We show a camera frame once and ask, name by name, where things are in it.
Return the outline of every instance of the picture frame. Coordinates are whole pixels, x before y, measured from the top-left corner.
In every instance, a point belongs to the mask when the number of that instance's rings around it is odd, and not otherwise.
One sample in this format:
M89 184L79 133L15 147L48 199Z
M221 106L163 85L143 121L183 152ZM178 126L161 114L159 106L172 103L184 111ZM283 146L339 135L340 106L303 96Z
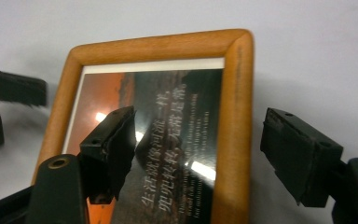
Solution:
M85 67L216 58L222 58L224 63L211 222L248 223L254 44L247 30L143 37L71 49L62 70L37 166L62 154Z

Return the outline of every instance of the wooden picture frame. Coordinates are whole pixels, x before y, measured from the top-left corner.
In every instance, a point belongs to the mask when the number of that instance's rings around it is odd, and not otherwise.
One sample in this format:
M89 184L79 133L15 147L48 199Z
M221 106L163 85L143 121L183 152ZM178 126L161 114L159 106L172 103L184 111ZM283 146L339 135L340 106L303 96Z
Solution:
M248 223L253 50L251 33L242 29L144 37L71 49L37 166L62 154L83 67L223 58L212 223Z

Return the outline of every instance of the framed picture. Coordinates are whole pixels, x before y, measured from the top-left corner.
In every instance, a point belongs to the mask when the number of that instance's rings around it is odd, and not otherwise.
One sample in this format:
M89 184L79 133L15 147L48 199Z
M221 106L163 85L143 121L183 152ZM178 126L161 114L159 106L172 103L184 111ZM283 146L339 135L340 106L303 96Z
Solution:
M133 105L137 147L120 199L91 223L247 223L253 39L221 30L88 44L68 55L38 158L77 154Z

